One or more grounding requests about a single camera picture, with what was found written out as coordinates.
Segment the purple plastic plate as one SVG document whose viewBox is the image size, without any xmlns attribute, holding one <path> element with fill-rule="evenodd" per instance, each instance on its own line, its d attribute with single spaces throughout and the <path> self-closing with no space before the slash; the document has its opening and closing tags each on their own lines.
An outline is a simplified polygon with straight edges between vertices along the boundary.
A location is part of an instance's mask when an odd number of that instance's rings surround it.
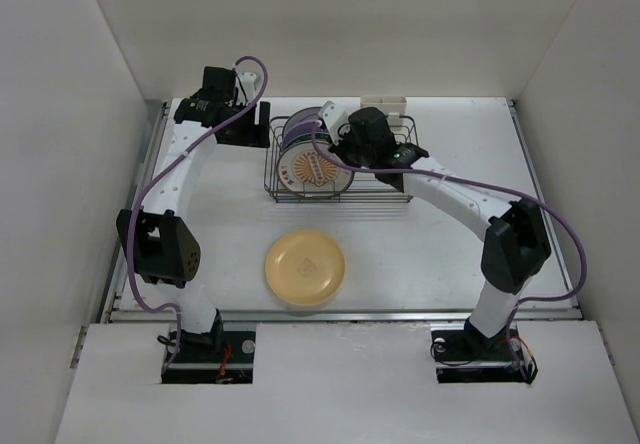
<svg viewBox="0 0 640 444">
<path fill-rule="evenodd" d="M 285 123 L 282 134 L 283 139 L 295 139 L 299 135 L 308 133 L 311 126 L 318 120 L 317 112 L 294 114 Z"/>
</svg>

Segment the small teal patterned plate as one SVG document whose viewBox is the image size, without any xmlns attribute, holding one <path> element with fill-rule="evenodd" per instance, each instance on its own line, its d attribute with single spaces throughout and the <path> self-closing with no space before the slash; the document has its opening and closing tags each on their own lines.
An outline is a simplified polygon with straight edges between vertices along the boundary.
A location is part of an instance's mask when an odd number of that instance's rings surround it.
<svg viewBox="0 0 640 444">
<path fill-rule="evenodd" d="M 283 137 L 281 148 L 287 149 L 291 145 L 297 144 L 299 142 L 310 141 L 311 131 L 311 126 L 299 126 L 291 130 Z M 330 133 L 327 132 L 323 127 L 317 128 L 315 135 L 318 141 L 323 141 L 328 144 L 332 143 Z"/>
</svg>

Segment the green rimmed white plate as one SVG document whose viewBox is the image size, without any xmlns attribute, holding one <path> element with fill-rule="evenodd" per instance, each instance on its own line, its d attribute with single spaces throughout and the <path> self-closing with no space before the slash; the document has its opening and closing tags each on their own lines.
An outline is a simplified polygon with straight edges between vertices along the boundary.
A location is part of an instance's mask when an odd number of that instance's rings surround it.
<svg viewBox="0 0 640 444">
<path fill-rule="evenodd" d="M 311 142 L 284 150 L 276 170 L 282 186 L 304 198 L 339 195 L 350 187 L 354 178 L 351 171 L 322 157 Z"/>
</svg>

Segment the yellow plastic plate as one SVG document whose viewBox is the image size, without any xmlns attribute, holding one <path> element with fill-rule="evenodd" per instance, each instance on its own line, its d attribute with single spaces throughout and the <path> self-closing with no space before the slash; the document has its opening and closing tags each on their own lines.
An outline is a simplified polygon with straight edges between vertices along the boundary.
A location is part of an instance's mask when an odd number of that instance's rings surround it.
<svg viewBox="0 0 640 444">
<path fill-rule="evenodd" d="M 346 274 L 346 258 L 328 234 L 300 230 L 278 239 L 265 259 L 267 285 L 284 303 L 315 308 L 331 301 Z"/>
</svg>

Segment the white plate with dark rim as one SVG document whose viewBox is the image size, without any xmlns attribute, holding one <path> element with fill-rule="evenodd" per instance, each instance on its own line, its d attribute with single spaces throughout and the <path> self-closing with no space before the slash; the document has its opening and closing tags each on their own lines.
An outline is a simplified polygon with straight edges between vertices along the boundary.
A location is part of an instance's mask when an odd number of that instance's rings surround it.
<svg viewBox="0 0 640 444">
<path fill-rule="evenodd" d="M 319 114 L 321 111 L 321 107 L 320 106 L 312 106 L 312 107 L 307 107 L 304 109 L 301 109 L 299 111 L 296 111 L 295 113 L 293 113 L 288 119 L 287 121 L 292 121 L 292 122 L 305 122 L 309 119 L 311 120 L 315 120 L 318 118 Z"/>
</svg>

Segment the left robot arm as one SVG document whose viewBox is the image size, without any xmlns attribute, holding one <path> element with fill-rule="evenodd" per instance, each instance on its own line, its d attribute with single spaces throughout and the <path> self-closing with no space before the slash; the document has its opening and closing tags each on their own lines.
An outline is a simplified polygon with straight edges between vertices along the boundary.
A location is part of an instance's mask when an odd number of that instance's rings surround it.
<svg viewBox="0 0 640 444">
<path fill-rule="evenodd" d="M 267 83 L 265 68 L 241 72 L 236 65 L 205 67 L 200 88 L 175 109 L 159 171 L 132 207 L 117 216 L 136 303 L 149 314 L 175 315 L 175 334 L 165 341 L 171 359 L 185 348 L 205 361 L 223 351 L 220 313 L 195 281 L 202 251 L 185 216 L 217 147 L 269 147 L 270 105 L 262 99 Z"/>
</svg>

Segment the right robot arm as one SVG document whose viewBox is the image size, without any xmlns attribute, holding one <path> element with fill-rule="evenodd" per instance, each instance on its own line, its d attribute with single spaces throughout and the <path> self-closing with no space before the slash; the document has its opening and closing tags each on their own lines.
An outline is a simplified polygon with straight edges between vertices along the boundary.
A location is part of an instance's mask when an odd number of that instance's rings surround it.
<svg viewBox="0 0 640 444">
<path fill-rule="evenodd" d="M 485 283 L 465 322 L 463 345 L 479 359 L 506 351 L 509 317 L 551 254 L 540 208 L 527 198 L 506 201 L 458 182 L 425 149 L 397 141 L 375 107 L 347 113 L 328 101 L 319 116 L 338 161 L 435 206 L 481 240 Z"/>
</svg>

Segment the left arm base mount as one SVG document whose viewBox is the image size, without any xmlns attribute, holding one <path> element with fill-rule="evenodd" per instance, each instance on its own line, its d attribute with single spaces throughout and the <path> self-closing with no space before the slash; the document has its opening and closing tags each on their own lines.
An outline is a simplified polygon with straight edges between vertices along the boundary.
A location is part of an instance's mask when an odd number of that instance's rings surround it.
<svg viewBox="0 0 640 444">
<path fill-rule="evenodd" d="M 180 351 L 161 373 L 162 384 L 252 384 L 256 328 L 234 326 L 221 334 L 221 344 L 199 346 L 183 337 Z"/>
</svg>

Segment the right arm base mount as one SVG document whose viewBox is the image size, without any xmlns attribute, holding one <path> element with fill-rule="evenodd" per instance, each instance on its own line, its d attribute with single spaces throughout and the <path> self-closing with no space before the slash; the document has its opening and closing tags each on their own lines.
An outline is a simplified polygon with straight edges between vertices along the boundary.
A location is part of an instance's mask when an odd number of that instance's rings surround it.
<svg viewBox="0 0 640 444">
<path fill-rule="evenodd" d="M 538 365 L 516 325 L 487 339 L 470 326 L 431 329 L 430 354 L 439 384 L 532 384 Z"/>
</svg>

